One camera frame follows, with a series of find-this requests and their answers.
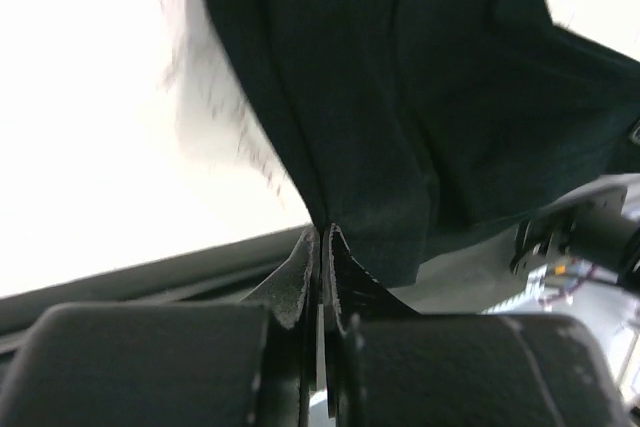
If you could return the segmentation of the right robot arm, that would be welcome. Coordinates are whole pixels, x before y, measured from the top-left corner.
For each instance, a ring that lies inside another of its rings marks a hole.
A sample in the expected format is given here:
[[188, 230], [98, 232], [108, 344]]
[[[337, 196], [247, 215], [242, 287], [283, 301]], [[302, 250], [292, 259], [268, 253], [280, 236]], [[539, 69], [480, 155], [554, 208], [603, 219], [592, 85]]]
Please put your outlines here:
[[545, 207], [521, 222], [511, 272], [524, 275], [577, 257], [617, 275], [615, 285], [639, 294], [639, 223], [623, 215], [629, 186], [593, 187]]

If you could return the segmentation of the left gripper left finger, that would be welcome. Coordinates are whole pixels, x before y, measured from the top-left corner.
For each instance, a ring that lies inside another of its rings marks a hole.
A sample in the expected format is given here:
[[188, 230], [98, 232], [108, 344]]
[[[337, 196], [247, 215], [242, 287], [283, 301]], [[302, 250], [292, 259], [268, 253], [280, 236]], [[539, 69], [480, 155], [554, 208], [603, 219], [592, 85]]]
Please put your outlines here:
[[320, 240], [241, 301], [68, 303], [35, 322], [1, 385], [5, 426], [304, 426]]

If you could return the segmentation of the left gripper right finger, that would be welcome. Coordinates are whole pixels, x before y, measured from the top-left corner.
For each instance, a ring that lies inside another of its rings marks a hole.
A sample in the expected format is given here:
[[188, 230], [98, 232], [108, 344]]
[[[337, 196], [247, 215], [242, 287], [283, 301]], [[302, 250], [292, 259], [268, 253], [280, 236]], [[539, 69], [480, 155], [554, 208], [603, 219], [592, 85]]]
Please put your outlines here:
[[328, 411], [340, 426], [627, 426], [603, 353], [570, 316], [435, 314], [322, 240]]

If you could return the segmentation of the black t-shirt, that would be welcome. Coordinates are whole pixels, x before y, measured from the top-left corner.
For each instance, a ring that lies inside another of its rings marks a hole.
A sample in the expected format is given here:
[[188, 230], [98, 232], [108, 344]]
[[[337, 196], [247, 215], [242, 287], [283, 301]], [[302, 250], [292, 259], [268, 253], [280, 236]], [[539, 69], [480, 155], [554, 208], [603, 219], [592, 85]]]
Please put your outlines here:
[[639, 169], [639, 65], [545, 0], [205, 0], [318, 229], [382, 284]]

